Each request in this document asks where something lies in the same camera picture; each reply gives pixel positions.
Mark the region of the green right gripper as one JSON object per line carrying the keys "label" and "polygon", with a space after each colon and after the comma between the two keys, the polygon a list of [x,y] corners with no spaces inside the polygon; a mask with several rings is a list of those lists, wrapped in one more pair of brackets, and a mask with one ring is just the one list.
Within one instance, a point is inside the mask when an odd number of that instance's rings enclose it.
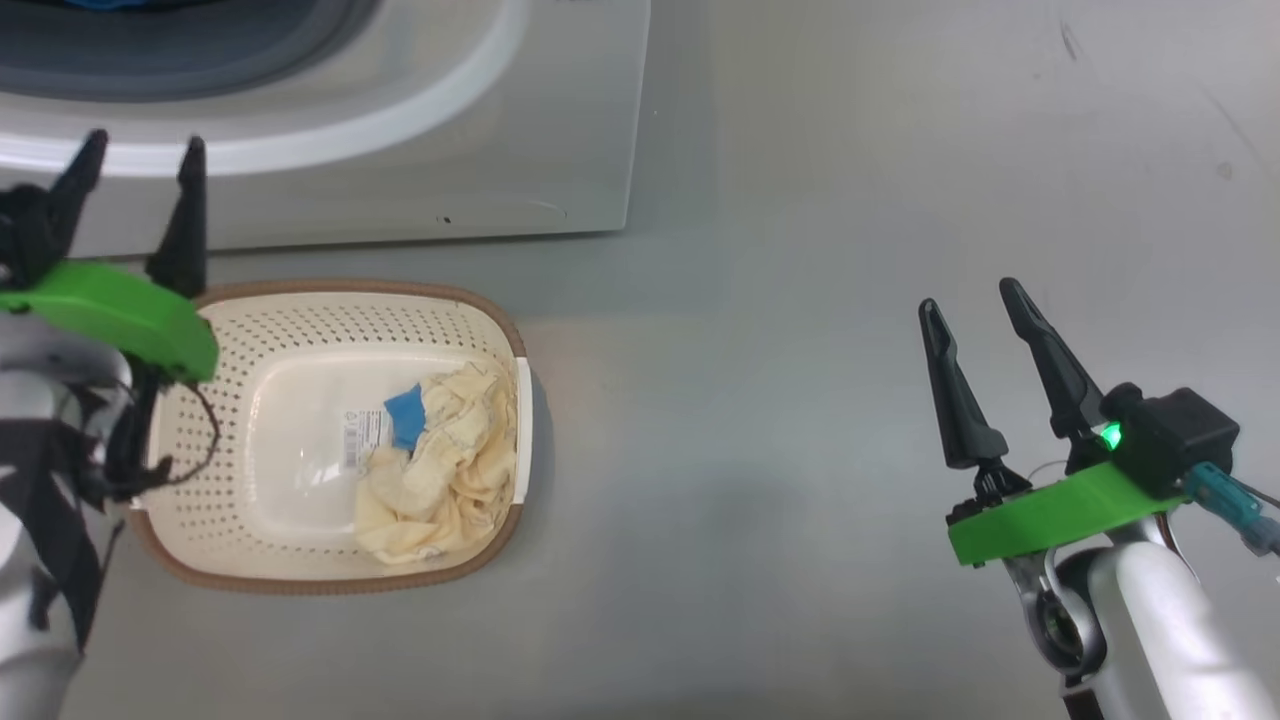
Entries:
{"label": "green right gripper", "polygon": [[[998,291],[1015,334],[1036,364],[1053,434],[1071,441],[1093,436],[1105,424],[1098,386],[1020,281],[1005,277]],[[986,420],[940,305],[924,299],[918,319],[946,466],[1001,465],[1007,441]],[[1103,462],[952,524],[948,541],[957,562],[973,566],[1073,544],[1188,502],[1180,489],[1152,497],[1114,464]]]}

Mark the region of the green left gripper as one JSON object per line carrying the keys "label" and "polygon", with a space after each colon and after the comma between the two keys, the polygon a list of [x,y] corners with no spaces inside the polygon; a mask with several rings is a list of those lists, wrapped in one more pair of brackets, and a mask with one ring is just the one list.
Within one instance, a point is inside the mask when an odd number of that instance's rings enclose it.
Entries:
{"label": "green left gripper", "polygon": [[151,282],[105,263],[60,263],[99,183],[108,143],[105,129],[90,131],[50,188],[29,190],[22,213],[23,270],[46,273],[58,265],[28,290],[4,290],[3,310],[33,313],[60,331],[155,368],[169,380],[207,383],[216,374],[220,351],[212,328],[191,300],[207,286],[206,143],[191,137],[182,158],[175,206],[160,245],[145,263]]}

